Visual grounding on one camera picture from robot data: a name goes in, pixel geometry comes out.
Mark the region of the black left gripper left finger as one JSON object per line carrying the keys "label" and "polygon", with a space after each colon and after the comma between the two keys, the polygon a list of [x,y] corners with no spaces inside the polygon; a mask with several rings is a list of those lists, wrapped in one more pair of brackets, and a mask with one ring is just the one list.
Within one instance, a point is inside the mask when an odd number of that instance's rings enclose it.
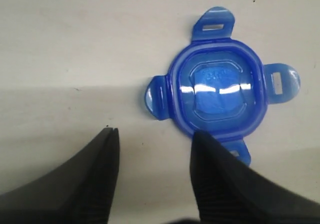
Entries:
{"label": "black left gripper left finger", "polygon": [[56,169],[1,194],[0,222],[106,224],[119,168],[119,130],[106,127]]}

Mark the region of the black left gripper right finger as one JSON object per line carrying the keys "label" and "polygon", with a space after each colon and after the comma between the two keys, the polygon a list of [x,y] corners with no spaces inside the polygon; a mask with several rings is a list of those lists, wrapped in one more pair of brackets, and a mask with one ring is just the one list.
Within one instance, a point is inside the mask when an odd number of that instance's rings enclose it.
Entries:
{"label": "black left gripper right finger", "polygon": [[263,177],[216,139],[192,138],[190,179],[202,224],[318,224],[320,205]]}

